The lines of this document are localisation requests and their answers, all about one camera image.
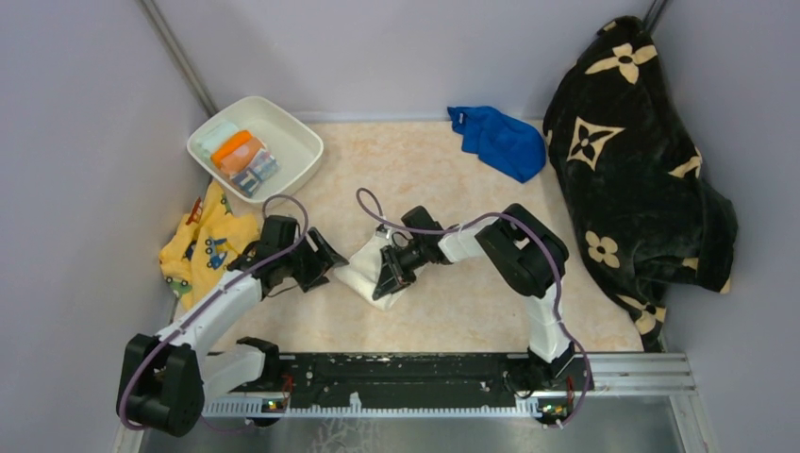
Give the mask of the cream white towel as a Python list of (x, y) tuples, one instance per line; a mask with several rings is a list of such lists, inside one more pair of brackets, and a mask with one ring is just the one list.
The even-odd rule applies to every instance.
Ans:
[(392, 233), (393, 229), (378, 226), (370, 240), (347, 259), (347, 265), (333, 270), (334, 276), (341, 283), (353, 290), (367, 303), (382, 311), (389, 310), (405, 292), (401, 290), (398, 293), (373, 300), (382, 262), (380, 249), (391, 244)]

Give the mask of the rabbit print striped towel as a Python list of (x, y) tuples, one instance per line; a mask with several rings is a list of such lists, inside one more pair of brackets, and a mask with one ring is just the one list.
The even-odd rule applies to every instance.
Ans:
[(230, 178), (230, 181), (239, 193), (253, 197), (278, 169), (276, 158), (269, 151), (260, 149), (242, 170)]

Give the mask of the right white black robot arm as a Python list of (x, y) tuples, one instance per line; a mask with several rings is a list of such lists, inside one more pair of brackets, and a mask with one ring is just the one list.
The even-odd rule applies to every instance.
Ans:
[(575, 343), (558, 325), (560, 310), (556, 308), (569, 259), (564, 242), (519, 204), (467, 227), (445, 229), (422, 206), (404, 214), (401, 222), (410, 239), (404, 245), (390, 243), (379, 249), (372, 299), (405, 290), (416, 281), (416, 271), (428, 264), (486, 258), (525, 301), (533, 380), (544, 389), (557, 388), (567, 378), (575, 354)]

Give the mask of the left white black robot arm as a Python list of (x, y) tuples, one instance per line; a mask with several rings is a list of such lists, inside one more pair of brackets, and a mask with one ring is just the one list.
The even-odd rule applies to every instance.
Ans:
[(245, 337), (220, 354), (212, 347), (284, 280), (307, 293), (347, 263), (316, 228), (301, 229), (284, 217), (269, 223), (202, 301), (158, 333), (137, 334), (127, 343), (116, 403), (120, 421), (131, 430), (182, 437), (207, 403), (242, 386), (275, 388), (283, 377), (276, 344)]

